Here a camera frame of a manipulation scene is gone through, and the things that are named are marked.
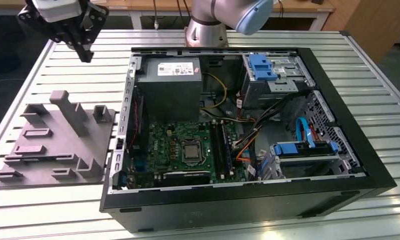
green motherboard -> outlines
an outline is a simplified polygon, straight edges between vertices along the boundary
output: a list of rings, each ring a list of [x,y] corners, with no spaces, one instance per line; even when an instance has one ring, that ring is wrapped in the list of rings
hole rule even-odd
[[[225,179],[216,174],[209,127],[208,122],[150,124],[145,171],[209,171],[210,183],[244,182],[242,165],[234,166]],[[234,141],[234,124],[229,122],[224,128],[228,142]]]

aluminum table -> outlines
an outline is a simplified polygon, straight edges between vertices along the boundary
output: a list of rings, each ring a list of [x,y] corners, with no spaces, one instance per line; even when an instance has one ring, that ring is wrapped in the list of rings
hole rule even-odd
[[[325,217],[161,231],[164,239],[400,239],[400,93],[349,36],[338,32],[228,32],[232,47],[310,48],[376,149],[397,187]],[[132,47],[181,47],[181,30],[104,30],[82,63],[64,44],[48,42],[0,124],[0,169],[25,119],[25,104],[49,104],[53,90],[68,90],[84,109],[120,110]],[[0,239],[124,239],[133,235],[98,212],[102,185],[0,189]]]

floor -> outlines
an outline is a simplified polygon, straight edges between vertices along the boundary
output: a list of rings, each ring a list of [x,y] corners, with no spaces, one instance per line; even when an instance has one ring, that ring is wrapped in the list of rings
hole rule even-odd
[[[153,19],[150,17],[142,17],[141,21],[142,27],[145,29],[153,29]],[[158,24],[161,29],[182,28],[181,20],[170,16],[160,19]],[[4,57],[0,59],[0,66],[10,65],[14,68],[5,69],[6,72],[0,72],[0,122],[48,40],[28,27],[22,27],[22,29],[20,29],[17,26],[18,25],[13,17],[6,16],[4,18],[0,18],[0,30],[10,29],[10,39],[18,39],[16,42],[6,42],[5,40],[0,41],[0,54],[4,55]],[[132,29],[130,19],[125,16],[112,16],[108,18],[104,28]],[[381,60],[378,67],[392,81],[396,88],[400,90],[398,47],[394,46],[390,49],[389,53]]]

cable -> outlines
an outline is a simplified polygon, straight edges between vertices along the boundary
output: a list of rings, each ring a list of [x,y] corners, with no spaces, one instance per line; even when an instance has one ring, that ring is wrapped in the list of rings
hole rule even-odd
[[[214,75],[212,75],[212,74],[208,73],[208,72],[204,72],[202,74],[209,75],[209,76],[220,83],[221,87],[224,88],[224,97],[222,97],[221,101],[220,101],[217,104],[214,104],[213,106],[205,106],[205,107],[201,107],[201,108],[200,108],[201,110],[216,108],[216,107],[220,106],[220,105],[225,102],[225,100],[226,100],[226,87],[225,87],[222,81],[221,81]]]
[[[132,148],[132,145],[134,143],[134,139],[136,139],[136,135],[138,134],[138,102],[136,101],[136,98],[133,97],[133,102],[134,102],[134,134],[133,134],[133,138],[130,141],[130,144],[128,145],[128,150]]]
[[[156,6],[156,0],[152,0],[153,3],[153,29],[158,29],[158,22],[157,22],[157,6]]]
[[[285,95],[269,108],[266,108],[266,110],[261,113],[261,115],[258,116],[258,118],[256,119],[256,122],[253,124],[254,128],[258,124],[261,124],[266,119],[269,119],[270,117],[273,117],[274,115],[277,115],[277,113],[280,112],[281,108],[285,106],[285,104],[289,102],[289,100],[292,100],[296,97],[301,97],[305,96],[310,93],[310,90],[302,90],[294,93],[289,93],[288,95]]]
[[[225,117],[226,116],[226,113],[225,111],[220,108],[220,106],[216,107],[216,109],[218,110],[218,112],[221,113],[221,115]]]
[[[229,117],[220,117],[220,116],[216,116],[214,114],[212,114],[208,110],[205,109],[201,109],[201,111],[213,119],[221,119],[221,120],[228,120],[228,121],[233,121],[233,122],[237,122],[237,123],[245,123],[246,121],[241,121],[241,120],[237,120],[237,119],[232,119]]]
[[[8,79],[1,79],[0,80],[0,83],[1,82],[5,82],[5,81],[24,81],[25,79],[22,79],[22,78],[8,78]]]
[[[256,139],[257,136],[258,136],[258,135],[256,134],[256,135],[250,138],[250,140],[246,142],[244,148],[241,149],[241,151],[240,151],[238,154],[237,154],[237,157],[234,158],[236,161],[238,161],[238,158],[240,158],[242,152],[245,151],[245,149],[248,148],[248,146],[250,145],[250,143],[253,142],[253,140]]]
[[[260,125],[257,128],[254,128],[253,131],[244,138],[241,138],[238,141],[236,141],[233,145],[238,146],[245,140],[248,140],[253,136],[253,134],[256,134],[260,131],[261,127],[262,127],[262,125]]]
[[[177,3],[177,9],[178,9],[180,22],[181,22],[182,27],[185,27],[186,25],[184,23],[182,11],[181,11],[181,6],[180,6],[180,0],[176,0],[176,3]]]
[[[317,140],[318,140],[318,136],[317,136],[317,133],[316,133],[313,127],[312,127],[312,126],[308,126],[308,128],[309,128],[309,130],[310,130],[310,132],[312,132],[312,138],[313,138],[313,140],[317,141]]]
[[[189,13],[189,10],[188,10],[188,5],[186,5],[186,2],[185,2],[185,0],[182,0],[182,1],[184,1],[184,5],[185,5],[185,9],[186,9],[188,17],[189,17],[189,18],[192,18],[192,15],[190,15],[190,13]]]
[[[254,174],[250,174],[248,177],[249,181],[256,181],[256,172],[257,172],[257,158],[256,158],[256,149],[254,149],[254,140],[250,143],[250,146],[248,147],[248,155],[250,158],[250,166],[254,169]]]
[[[285,12],[285,9],[282,7],[282,3],[281,3],[281,0],[277,0],[278,1],[278,4],[280,4],[280,13],[278,13],[278,18],[282,18],[284,17],[284,12]]]

yellow wire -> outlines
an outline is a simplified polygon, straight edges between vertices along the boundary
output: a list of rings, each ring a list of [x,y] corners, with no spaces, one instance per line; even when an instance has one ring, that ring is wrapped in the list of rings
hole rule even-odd
[[[204,72],[202,74],[209,75],[220,83],[221,87],[224,88],[224,97],[222,97],[221,101],[217,104],[214,104],[213,106],[200,107],[200,109],[213,109],[218,105],[221,105],[225,102],[225,100],[226,100],[226,87],[225,87],[222,81],[214,75],[212,75],[208,72]]]

